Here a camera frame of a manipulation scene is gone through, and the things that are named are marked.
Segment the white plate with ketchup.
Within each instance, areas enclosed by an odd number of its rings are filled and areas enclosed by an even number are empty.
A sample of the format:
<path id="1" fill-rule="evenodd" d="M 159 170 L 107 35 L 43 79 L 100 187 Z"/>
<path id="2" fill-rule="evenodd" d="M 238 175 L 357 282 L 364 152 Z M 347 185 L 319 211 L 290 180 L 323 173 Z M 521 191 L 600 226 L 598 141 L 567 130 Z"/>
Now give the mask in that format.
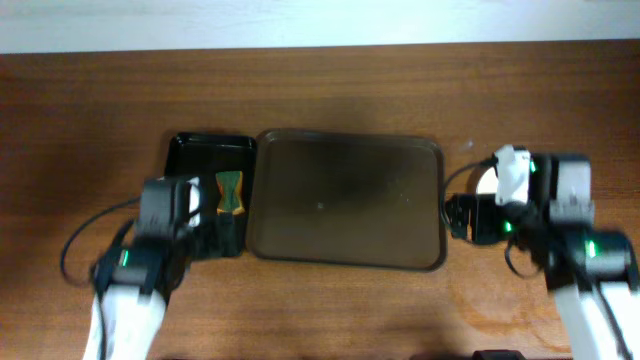
<path id="1" fill-rule="evenodd" d="M 498 189 L 498 176 L 494 166 L 484 168 L 477 172 L 477 181 L 474 185 L 476 194 L 495 195 Z"/>

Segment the orange green scrub sponge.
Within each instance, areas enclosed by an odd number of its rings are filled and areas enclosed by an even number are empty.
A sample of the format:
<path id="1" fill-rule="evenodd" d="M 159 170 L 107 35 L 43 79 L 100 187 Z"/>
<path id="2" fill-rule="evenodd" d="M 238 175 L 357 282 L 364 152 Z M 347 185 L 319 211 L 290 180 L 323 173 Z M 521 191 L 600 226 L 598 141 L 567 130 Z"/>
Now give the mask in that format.
<path id="1" fill-rule="evenodd" d="M 218 172 L 215 179 L 220 193 L 217 214 L 231 214 L 233 216 L 243 214 L 245 212 L 242 200 L 243 172 Z"/>

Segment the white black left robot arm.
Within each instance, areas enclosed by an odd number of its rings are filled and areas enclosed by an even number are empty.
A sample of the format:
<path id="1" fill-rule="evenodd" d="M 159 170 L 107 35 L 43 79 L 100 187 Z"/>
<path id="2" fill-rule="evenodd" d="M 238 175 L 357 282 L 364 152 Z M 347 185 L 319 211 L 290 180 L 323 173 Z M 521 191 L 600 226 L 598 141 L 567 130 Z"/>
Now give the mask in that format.
<path id="1" fill-rule="evenodd" d="M 243 220 L 230 213 L 201 217 L 141 215 L 120 230 L 93 266 L 94 300 L 83 357 L 145 359 L 171 298 L 192 261 L 237 256 Z"/>

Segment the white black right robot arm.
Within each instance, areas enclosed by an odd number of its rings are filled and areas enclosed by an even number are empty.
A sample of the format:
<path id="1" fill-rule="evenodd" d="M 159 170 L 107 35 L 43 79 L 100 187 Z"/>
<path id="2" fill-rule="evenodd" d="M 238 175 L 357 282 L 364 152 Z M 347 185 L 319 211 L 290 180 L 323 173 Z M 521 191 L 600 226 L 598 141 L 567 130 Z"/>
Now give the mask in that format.
<path id="1" fill-rule="evenodd" d="M 496 177 L 490 193 L 439 191 L 439 215 L 455 239 L 505 243 L 545 277 L 576 359 L 639 356 L 639 266 L 621 231 L 594 227 L 591 163 L 580 154 L 505 149 L 468 164 Z"/>

